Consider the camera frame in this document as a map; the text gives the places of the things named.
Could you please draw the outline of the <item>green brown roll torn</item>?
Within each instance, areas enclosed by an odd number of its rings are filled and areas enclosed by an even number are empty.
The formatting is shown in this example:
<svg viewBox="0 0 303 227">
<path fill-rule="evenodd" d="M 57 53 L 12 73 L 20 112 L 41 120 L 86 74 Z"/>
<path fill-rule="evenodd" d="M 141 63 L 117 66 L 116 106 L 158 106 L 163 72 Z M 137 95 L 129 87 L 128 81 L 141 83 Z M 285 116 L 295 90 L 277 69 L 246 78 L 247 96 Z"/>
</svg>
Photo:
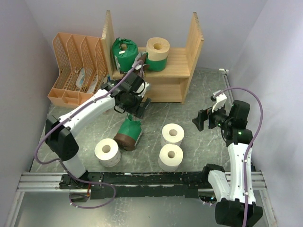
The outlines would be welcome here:
<svg viewBox="0 0 303 227">
<path fill-rule="evenodd" d="M 133 151 L 141 134 L 141 122 L 135 120 L 131 114 L 128 114 L 114 136 L 114 140 L 120 148 L 126 151 Z"/>
</svg>

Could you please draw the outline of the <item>brown green paper roll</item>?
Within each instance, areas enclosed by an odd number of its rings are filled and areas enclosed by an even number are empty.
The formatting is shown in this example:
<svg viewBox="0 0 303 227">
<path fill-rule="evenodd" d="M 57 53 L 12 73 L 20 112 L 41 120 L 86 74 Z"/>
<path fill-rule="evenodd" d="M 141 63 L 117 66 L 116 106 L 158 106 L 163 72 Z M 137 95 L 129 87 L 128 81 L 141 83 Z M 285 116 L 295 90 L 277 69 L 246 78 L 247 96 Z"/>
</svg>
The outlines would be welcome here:
<svg viewBox="0 0 303 227">
<path fill-rule="evenodd" d="M 146 54 L 145 65 L 149 65 L 150 71 L 162 71 L 166 67 L 170 44 L 161 37 L 153 37 L 147 41 L 144 52 L 139 52 L 135 58 L 138 61 L 140 57 Z"/>
</svg>

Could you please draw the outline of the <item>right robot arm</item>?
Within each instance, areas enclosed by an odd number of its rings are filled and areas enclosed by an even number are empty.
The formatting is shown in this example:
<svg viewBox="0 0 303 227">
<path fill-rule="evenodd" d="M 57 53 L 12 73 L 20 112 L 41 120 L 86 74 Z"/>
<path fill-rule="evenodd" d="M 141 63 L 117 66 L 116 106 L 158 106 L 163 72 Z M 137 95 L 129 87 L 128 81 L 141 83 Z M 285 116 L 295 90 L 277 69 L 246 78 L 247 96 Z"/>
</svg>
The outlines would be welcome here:
<svg viewBox="0 0 303 227">
<path fill-rule="evenodd" d="M 231 162 L 231 179 L 227 181 L 221 166 L 207 164 L 201 184 L 213 188 L 217 204 L 215 220 L 219 225 L 229 227 L 252 227 L 263 216 L 263 209 L 256 204 L 251 179 L 252 131 L 247 129 L 250 105 L 235 100 L 229 114 L 225 111 L 225 101 L 215 101 L 208 109 L 200 110 L 192 120 L 199 131 L 219 127 L 225 139 Z"/>
</svg>

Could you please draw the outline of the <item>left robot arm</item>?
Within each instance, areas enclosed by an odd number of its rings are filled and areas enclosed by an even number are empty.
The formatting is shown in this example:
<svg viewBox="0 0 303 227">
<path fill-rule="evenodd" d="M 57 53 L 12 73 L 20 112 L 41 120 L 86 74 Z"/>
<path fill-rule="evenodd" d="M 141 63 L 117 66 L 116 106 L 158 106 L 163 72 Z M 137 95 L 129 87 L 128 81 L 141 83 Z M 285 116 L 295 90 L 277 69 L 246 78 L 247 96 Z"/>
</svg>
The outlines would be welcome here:
<svg viewBox="0 0 303 227">
<path fill-rule="evenodd" d="M 122 79 L 109 80 L 89 100 L 59 118 L 49 116 L 45 123 L 45 143 L 73 176 L 71 183 L 78 189 L 87 186 L 88 171 L 77 155 L 76 136 L 88 123 L 107 110 L 114 109 L 143 118 L 150 98 L 144 95 L 151 85 L 130 72 Z"/>
</svg>

